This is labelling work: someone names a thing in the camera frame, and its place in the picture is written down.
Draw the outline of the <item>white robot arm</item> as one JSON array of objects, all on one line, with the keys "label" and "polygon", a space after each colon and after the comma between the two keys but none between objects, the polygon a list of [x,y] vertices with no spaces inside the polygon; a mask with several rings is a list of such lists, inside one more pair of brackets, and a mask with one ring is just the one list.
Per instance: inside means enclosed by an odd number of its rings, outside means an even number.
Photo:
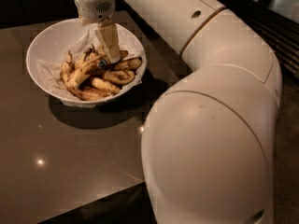
[{"label": "white robot arm", "polygon": [[[94,21],[103,0],[75,0]],[[190,67],[153,105],[141,156],[158,224],[274,224],[274,51],[217,0],[124,0]]]}]

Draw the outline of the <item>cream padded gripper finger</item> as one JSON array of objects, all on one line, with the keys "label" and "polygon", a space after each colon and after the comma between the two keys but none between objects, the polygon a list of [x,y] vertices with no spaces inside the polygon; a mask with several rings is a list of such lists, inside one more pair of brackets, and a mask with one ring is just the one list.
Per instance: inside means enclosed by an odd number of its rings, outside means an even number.
[{"label": "cream padded gripper finger", "polygon": [[121,52],[116,24],[111,19],[104,19],[97,25],[95,34],[109,60],[112,63],[118,62],[121,59]]}]

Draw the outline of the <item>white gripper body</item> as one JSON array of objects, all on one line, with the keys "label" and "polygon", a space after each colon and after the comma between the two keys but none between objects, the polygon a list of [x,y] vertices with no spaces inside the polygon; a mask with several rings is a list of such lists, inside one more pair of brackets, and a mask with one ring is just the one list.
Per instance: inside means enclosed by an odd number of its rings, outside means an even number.
[{"label": "white gripper body", "polygon": [[97,23],[99,26],[113,24],[115,0],[74,0],[82,24]]}]

